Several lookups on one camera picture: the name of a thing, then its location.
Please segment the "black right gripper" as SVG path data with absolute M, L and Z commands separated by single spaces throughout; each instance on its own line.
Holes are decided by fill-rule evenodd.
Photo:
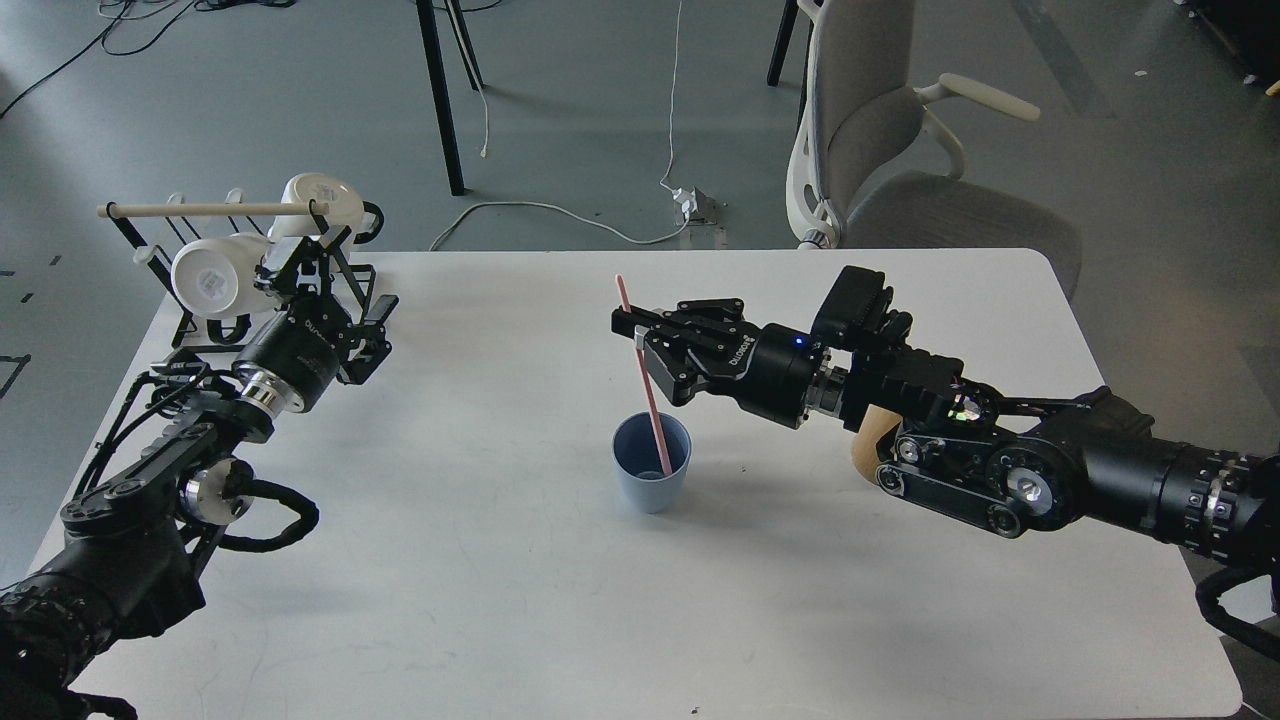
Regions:
M 705 391 L 796 429 L 828 347 L 786 325 L 746 323 L 744 307 L 741 299 L 684 300 L 675 310 L 618 306 L 612 332 L 636 341 L 643 369 L 671 405 L 682 407 Z M 690 343 L 707 347 L 690 354 Z

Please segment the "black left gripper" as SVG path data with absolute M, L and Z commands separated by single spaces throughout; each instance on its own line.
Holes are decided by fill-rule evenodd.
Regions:
M 330 252 L 306 236 L 271 243 L 255 268 L 255 287 L 273 311 L 303 296 L 328 296 Z M 233 361 L 243 380 L 239 398 L 269 415 L 307 413 L 335 378 L 362 386 L 390 355 L 387 320 L 398 302 L 397 295 L 380 295 L 355 325 L 337 305 L 293 305 L 278 313 Z

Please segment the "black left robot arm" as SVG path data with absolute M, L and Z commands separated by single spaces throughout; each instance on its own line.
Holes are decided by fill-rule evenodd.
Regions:
M 200 577 L 218 550 L 269 553 L 303 539 L 315 502 L 257 478 L 236 456 L 283 413 L 306 413 L 333 382 L 362 384 L 390 352 L 393 295 L 337 249 L 298 240 L 255 272 L 275 315 L 230 365 L 177 348 L 138 375 L 63 506 L 63 550 L 3 593 L 5 719 L 133 719 L 124 700 L 70 684 L 115 642 L 161 635 L 205 605 Z

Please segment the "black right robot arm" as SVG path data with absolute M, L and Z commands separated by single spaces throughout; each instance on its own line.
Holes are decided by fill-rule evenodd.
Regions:
M 740 299 L 673 310 L 618 306 L 616 334 L 676 406 L 727 396 L 797 428 L 812 413 L 865 432 L 863 474 L 887 495 L 1016 538 L 1080 518 L 1175 544 L 1219 570 L 1196 585 L 1204 620 L 1268 659 L 1277 637 L 1234 618 L 1222 596 L 1277 580 L 1277 457 L 1152 434 L 1152 416 L 1110 388 L 1073 398 L 1011 397 L 969 380 L 963 363 L 908 345 L 884 274 L 844 268 L 809 332 L 754 325 Z

